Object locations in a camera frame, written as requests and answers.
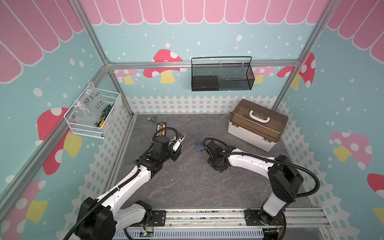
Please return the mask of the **clear test tube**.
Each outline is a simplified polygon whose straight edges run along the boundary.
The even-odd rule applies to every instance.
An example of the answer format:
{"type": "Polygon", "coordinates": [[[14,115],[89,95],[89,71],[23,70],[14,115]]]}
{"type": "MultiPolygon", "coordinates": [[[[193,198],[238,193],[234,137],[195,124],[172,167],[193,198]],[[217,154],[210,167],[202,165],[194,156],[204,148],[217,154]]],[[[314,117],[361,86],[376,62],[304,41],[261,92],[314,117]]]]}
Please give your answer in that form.
{"type": "Polygon", "coordinates": [[[194,144],[192,145],[192,146],[190,146],[189,148],[187,148],[184,152],[182,152],[181,154],[180,154],[180,158],[183,156],[183,155],[185,155],[186,153],[188,153],[190,150],[192,150],[192,149],[194,149],[194,148],[196,148],[197,146],[194,146],[194,144]]]}
{"type": "Polygon", "coordinates": [[[200,155],[200,153],[196,153],[191,159],[189,159],[185,164],[184,164],[184,167],[186,168],[188,165],[190,165],[198,156],[200,155]]]}

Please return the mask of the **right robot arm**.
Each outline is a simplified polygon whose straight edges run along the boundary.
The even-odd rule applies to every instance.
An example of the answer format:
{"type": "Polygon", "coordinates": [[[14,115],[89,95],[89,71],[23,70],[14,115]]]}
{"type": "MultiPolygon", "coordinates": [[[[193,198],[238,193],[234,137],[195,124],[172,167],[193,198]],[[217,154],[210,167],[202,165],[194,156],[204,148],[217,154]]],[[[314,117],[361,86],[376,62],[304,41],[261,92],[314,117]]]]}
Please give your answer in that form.
{"type": "Polygon", "coordinates": [[[277,216],[282,215],[286,207],[297,198],[311,196],[320,189],[320,180],[313,172],[293,164],[284,155],[276,158],[258,156],[214,138],[206,138],[202,144],[209,155],[207,162],[214,170],[222,173],[230,166],[239,167],[262,175],[270,181],[272,193],[256,217],[263,225],[272,225],[277,216]],[[301,172],[308,174],[315,181],[315,186],[300,194],[299,190],[304,182],[301,172]]]}

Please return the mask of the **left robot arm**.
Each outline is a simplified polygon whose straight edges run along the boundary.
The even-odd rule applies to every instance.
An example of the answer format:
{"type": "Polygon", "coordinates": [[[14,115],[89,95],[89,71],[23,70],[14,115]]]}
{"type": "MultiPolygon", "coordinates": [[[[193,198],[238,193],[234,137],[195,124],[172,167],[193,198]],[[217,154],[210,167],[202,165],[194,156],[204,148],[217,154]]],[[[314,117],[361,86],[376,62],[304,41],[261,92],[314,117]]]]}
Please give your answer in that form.
{"type": "Polygon", "coordinates": [[[119,183],[97,198],[88,197],[82,202],[76,223],[64,237],[66,240],[72,235],[81,240],[111,240],[116,232],[131,225],[146,228],[151,224],[153,215],[149,204],[137,201],[124,210],[122,206],[167,160],[176,161],[180,156],[185,135],[171,127],[163,130],[154,133],[149,148],[133,162],[133,170],[119,183]],[[163,130],[174,132],[175,138],[162,136],[163,130]]]}

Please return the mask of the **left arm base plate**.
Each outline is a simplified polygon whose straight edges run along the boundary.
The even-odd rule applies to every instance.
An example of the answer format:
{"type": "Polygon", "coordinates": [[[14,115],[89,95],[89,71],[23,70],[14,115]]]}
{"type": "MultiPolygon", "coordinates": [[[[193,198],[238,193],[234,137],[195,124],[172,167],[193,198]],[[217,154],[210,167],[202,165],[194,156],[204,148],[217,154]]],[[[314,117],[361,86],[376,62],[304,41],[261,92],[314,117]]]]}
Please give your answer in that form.
{"type": "Polygon", "coordinates": [[[145,215],[144,220],[142,220],[140,223],[131,225],[131,227],[164,227],[166,214],[166,211],[152,211],[151,214],[145,215]]]}

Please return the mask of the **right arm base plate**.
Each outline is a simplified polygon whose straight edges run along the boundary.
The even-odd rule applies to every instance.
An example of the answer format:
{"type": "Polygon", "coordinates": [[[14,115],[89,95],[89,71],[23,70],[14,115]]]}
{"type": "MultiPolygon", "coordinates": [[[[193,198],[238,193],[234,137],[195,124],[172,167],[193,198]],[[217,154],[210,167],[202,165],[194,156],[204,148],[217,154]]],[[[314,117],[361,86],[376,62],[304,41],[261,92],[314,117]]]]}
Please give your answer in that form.
{"type": "Polygon", "coordinates": [[[271,217],[264,210],[246,209],[244,210],[244,217],[247,226],[280,227],[284,223],[282,213],[283,211],[279,211],[275,217],[271,217]]]}

